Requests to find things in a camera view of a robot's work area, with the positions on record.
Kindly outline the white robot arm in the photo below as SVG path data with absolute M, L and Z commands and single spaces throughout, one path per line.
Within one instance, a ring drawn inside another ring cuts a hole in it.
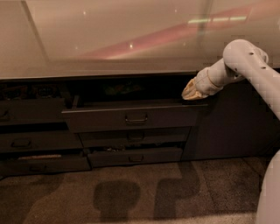
M 222 58 L 200 70 L 182 92 L 187 101 L 215 95 L 226 85 L 246 79 L 280 119 L 280 73 L 268 65 L 269 56 L 245 39 L 226 45 Z M 280 224 L 280 151 L 265 172 L 255 224 Z

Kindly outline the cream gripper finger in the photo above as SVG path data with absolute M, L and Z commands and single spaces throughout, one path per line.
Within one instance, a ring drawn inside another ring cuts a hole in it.
M 195 101 L 207 98 L 207 94 L 201 93 L 195 86 L 195 79 L 191 79 L 185 86 L 182 98 L 186 101 Z

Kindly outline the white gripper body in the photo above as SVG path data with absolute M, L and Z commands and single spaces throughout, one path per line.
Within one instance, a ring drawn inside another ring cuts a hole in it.
M 215 95 L 223 89 L 222 72 L 211 67 L 206 67 L 198 72 L 193 79 L 196 97 L 208 97 Z

